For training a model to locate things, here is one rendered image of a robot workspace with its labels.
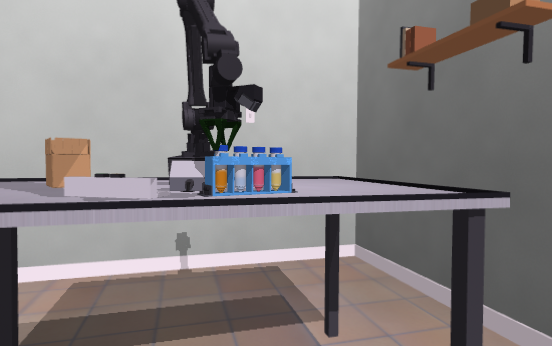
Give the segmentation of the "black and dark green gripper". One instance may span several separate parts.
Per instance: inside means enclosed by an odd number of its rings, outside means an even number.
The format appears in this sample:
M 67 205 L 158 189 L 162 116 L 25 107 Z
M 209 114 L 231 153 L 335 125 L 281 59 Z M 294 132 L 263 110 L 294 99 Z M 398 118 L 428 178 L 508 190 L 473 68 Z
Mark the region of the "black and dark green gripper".
M 229 151 L 232 142 L 241 127 L 241 120 L 238 118 L 242 117 L 242 112 L 220 106 L 214 107 L 213 87 L 219 86 L 223 85 L 213 85 L 212 87 L 209 87 L 209 107 L 198 108 L 198 114 L 204 114 L 204 117 L 199 117 L 199 123 L 204 130 L 213 150 L 219 150 L 220 144 L 226 145 L 224 129 L 233 128 L 227 143 Z M 217 128 L 216 143 L 214 143 L 209 126 L 216 126 Z

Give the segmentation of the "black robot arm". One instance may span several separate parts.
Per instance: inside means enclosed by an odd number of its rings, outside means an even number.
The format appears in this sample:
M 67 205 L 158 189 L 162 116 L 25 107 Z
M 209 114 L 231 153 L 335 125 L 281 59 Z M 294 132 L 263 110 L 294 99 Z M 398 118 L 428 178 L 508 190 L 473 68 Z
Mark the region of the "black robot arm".
M 240 111 L 241 105 L 257 112 L 263 102 L 263 88 L 255 84 L 232 86 L 243 70 L 238 58 L 239 43 L 216 18 L 215 0 L 177 0 L 177 4 L 182 8 L 188 73 L 188 98 L 182 102 L 182 123 L 184 130 L 191 131 L 187 134 L 187 151 L 181 153 L 182 157 L 214 156 L 216 151 L 210 150 L 210 142 L 199 123 L 199 117 L 204 114 L 192 108 L 209 107 L 203 88 L 202 63 L 214 64 L 209 66 L 209 87 L 224 85 L 213 87 L 214 107 Z

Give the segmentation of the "blue tube rack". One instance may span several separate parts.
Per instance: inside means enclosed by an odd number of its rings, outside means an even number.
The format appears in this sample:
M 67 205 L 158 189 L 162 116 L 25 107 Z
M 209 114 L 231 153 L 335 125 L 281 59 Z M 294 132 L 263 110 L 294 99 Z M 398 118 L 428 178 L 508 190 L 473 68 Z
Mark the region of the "blue tube rack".
M 228 192 L 215 192 L 215 165 L 228 165 Z M 234 165 L 246 165 L 246 191 L 234 191 Z M 264 165 L 264 190 L 253 191 L 253 165 Z M 271 165 L 281 165 L 281 186 L 279 190 L 271 190 Z M 292 193 L 292 157 L 284 154 L 258 154 L 258 157 L 248 157 L 239 153 L 239 157 L 229 156 L 229 153 L 219 153 L 219 156 L 205 156 L 205 184 L 213 186 L 213 196 L 253 195 Z

